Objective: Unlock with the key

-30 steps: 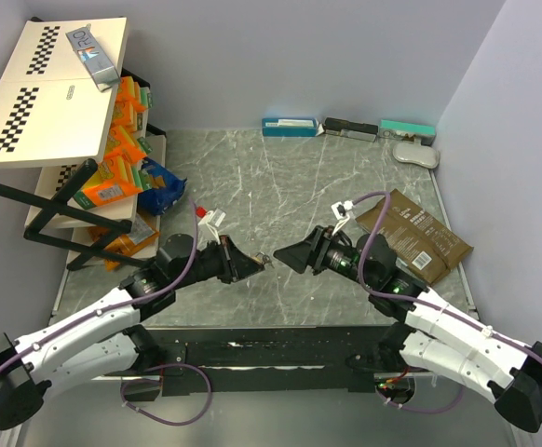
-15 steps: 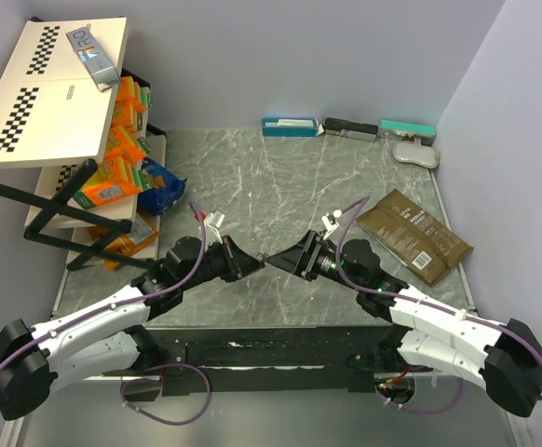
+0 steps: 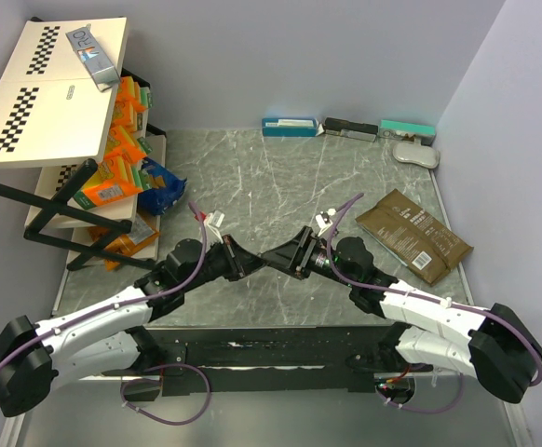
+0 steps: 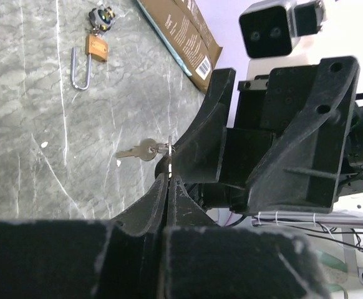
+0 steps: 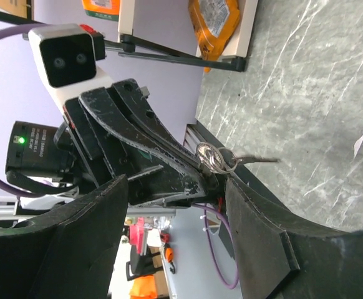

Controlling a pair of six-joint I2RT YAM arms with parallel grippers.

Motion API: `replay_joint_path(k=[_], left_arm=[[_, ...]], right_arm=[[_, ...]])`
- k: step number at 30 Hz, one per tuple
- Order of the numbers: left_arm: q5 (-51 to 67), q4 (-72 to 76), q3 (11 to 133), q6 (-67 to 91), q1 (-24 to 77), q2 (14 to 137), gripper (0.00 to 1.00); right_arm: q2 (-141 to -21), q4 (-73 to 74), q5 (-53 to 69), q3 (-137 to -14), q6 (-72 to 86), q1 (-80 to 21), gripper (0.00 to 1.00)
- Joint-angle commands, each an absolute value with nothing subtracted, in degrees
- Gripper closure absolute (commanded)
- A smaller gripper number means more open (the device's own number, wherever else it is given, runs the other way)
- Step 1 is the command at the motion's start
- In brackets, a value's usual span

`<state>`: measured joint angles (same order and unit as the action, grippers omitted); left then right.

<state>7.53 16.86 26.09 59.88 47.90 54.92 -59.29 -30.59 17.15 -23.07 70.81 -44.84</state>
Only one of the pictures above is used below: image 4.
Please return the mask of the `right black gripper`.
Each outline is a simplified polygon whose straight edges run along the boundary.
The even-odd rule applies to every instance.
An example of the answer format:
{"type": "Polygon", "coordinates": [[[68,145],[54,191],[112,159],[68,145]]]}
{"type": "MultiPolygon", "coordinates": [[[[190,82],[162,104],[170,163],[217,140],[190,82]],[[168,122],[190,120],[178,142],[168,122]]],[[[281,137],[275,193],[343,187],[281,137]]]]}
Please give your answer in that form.
{"type": "Polygon", "coordinates": [[[172,175],[206,183],[206,208],[330,213],[359,72],[355,57],[332,57],[317,67],[273,70],[264,90],[241,82],[235,125],[226,130],[236,71],[214,70],[196,117],[174,145],[172,175]]]}

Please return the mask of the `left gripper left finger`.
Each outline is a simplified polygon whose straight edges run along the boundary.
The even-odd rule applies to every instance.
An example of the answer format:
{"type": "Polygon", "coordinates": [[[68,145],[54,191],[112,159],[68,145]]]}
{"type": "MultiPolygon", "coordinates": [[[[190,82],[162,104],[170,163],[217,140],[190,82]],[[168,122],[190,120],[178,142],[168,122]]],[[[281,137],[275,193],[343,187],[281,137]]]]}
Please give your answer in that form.
{"type": "Polygon", "coordinates": [[[113,218],[126,233],[141,236],[161,223],[168,192],[168,178],[160,174],[150,189],[135,203],[113,218]]]}

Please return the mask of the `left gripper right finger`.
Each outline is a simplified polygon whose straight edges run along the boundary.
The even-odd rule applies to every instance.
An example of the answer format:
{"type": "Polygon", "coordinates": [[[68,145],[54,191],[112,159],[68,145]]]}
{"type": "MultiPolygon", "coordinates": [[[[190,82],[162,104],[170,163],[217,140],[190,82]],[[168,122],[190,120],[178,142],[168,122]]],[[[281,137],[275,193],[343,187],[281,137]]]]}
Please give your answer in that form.
{"type": "Polygon", "coordinates": [[[188,195],[181,177],[170,179],[167,226],[217,227],[213,219],[188,195]]]}

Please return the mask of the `small key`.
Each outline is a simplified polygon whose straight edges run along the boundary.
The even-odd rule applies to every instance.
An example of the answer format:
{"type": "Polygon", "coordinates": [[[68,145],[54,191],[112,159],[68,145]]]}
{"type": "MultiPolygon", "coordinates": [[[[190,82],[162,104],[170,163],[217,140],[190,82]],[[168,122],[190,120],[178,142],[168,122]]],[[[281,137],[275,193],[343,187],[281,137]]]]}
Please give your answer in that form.
{"type": "Polygon", "coordinates": [[[143,139],[138,145],[125,151],[118,151],[115,154],[117,159],[134,157],[140,158],[142,161],[151,161],[158,154],[168,154],[169,162],[167,166],[168,176],[172,176],[172,154],[175,152],[175,146],[172,145],[171,136],[168,139],[168,143],[159,143],[152,138],[143,139]]]}

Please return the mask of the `long shackle brass padlock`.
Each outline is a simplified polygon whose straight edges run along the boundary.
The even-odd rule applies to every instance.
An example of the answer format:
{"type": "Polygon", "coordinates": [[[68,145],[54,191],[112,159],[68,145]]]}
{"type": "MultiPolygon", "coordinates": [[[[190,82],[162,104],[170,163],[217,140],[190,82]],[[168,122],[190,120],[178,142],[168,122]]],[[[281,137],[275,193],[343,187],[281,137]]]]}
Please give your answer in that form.
{"type": "Polygon", "coordinates": [[[79,86],[75,81],[76,76],[76,62],[77,62],[77,51],[73,47],[71,50],[70,59],[70,82],[71,85],[78,91],[86,91],[90,87],[90,73],[92,61],[107,62],[109,47],[106,41],[104,41],[98,34],[89,34],[85,39],[85,54],[87,57],[86,62],[86,75],[85,85],[79,86]]]}

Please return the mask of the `key bunch with panda charm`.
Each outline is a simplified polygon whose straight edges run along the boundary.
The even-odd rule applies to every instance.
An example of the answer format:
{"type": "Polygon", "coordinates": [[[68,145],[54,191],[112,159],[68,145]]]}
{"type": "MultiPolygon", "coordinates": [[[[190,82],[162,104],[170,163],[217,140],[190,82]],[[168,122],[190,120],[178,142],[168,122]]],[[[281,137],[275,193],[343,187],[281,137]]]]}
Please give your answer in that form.
{"type": "Polygon", "coordinates": [[[115,13],[110,6],[103,5],[93,8],[89,13],[89,20],[96,32],[103,34],[111,29],[115,22],[115,13]]]}

